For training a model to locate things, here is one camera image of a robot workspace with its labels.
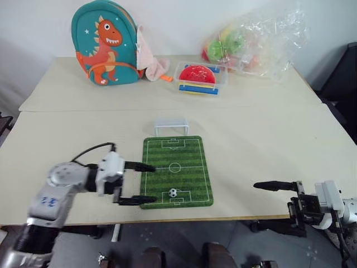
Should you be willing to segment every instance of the black chair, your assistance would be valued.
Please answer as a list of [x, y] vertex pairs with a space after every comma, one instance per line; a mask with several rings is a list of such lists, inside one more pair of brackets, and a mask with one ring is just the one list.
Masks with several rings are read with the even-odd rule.
[[12, 116], [2, 117], [0, 112], [0, 136], [4, 133], [6, 129], [8, 130], [12, 129], [12, 125], [11, 125], [12, 120], [13, 120]]
[[335, 70], [316, 94], [357, 144], [357, 42], [348, 44]]

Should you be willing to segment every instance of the clear plastic bag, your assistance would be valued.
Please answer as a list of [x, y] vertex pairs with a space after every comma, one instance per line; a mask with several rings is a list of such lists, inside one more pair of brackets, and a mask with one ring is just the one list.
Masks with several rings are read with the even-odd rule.
[[304, 16], [295, 0], [273, 1], [210, 38], [202, 57], [242, 73], [279, 78], [308, 40]]

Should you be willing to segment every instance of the teal backpack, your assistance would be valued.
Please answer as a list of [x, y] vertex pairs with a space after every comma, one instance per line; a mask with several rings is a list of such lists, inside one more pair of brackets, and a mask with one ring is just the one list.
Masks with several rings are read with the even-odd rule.
[[72, 40], [79, 64], [95, 84], [128, 84], [141, 78], [137, 28], [120, 5], [96, 0], [80, 7], [72, 19]]

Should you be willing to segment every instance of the small soccer ball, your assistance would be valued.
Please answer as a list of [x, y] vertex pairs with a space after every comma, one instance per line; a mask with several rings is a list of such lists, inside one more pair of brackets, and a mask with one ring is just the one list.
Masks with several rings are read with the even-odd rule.
[[168, 195], [172, 198], [177, 197], [177, 190], [171, 189], [170, 191], [168, 191]]

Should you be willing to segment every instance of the mini soccer field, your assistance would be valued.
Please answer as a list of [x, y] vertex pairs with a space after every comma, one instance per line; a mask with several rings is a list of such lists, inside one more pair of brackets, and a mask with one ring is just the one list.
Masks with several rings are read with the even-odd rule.
[[213, 204], [210, 179], [200, 136], [144, 140], [143, 163], [156, 167], [141, 177], [141, 195], [157, 197], [143, 209], [205, 207]]

